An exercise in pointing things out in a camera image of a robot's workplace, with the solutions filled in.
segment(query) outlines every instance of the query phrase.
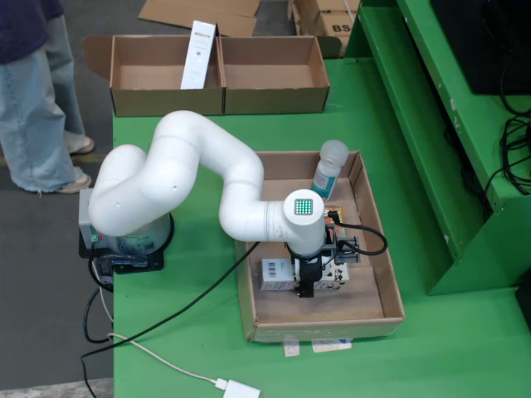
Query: white product box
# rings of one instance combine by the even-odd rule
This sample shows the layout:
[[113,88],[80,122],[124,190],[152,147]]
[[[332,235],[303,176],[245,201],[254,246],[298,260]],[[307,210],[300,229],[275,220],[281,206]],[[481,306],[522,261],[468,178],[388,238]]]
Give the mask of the white product box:
[[[290,259],[263,259],[260,290],[295,290],[295,267]],[[315,289],[339,289],[348,282],[348,264],[336,265],[330,261],[323,271],[323,278],[314,283]]]
[[208,61],[212,53],[212,45],[216,37],[216,25],[194,21],[190,44],[184,63],[181,90],[198,90],[205,86]]

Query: bottle cap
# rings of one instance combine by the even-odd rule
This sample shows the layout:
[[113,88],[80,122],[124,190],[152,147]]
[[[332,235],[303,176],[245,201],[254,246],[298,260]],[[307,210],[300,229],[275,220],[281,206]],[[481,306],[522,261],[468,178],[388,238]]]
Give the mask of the bottle cap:
[[332,163],[332,167],[342,167],[348,158],[348,147],[338,139],[330,139],[321,148],[321,159]]

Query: brown cardboard tray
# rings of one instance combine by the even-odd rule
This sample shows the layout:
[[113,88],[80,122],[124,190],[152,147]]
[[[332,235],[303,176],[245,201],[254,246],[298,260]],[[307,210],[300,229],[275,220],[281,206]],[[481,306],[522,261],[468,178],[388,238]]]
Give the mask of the brown cardboard tray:
[[[310,188],[319,152],[258,153],[265,168],[262,199],[284,200],[292,191]],[[351,152],[326,206],[341,206],[343,221],[382,232],[378,209],[359,152]],[[356,235],[360,248],[377,250],[382,242],[373,234]],[[252,243],[236,243],[240,257]],[[396,330],[405,314],[389,250],[362,255],[350,264],[350,280],[339,290],[316,290],[314,298],[299,298],[294,291],[260,291],[261,260],[289,258],[282,243],[261,243],[238,269],[238,290],[246,339],[283,342],[296,339],[385,336]]]
[[330,83],[314,37],[222,37],[225,114],[322,112]]
[[205,88],[180,90],[190,36],[91,36],[85,58],[110,80],[117,116],[164,116],[174,110],[222,114],[219,41],[212,47]]

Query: plastic bottle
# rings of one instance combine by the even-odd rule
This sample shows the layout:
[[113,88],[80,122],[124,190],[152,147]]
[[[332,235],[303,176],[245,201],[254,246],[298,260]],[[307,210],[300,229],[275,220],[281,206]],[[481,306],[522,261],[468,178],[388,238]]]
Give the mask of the plastic bottle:
[[330,139],[323,144],[320,157],[314,174],[312,191],[320,194],[324,201],[328,201],[334,192],[341,167],[347,162],[347,145],[337,139]]

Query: jeans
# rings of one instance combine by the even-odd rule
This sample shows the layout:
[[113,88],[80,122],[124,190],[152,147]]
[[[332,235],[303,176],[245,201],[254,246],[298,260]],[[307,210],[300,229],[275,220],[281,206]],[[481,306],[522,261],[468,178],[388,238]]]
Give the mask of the jeans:
[[56,191],[80,176],[70,153],[85,137],[65,18],[51,19],[48,30],[44,47],[0,65],[0,144],[13,182],[34,192]]

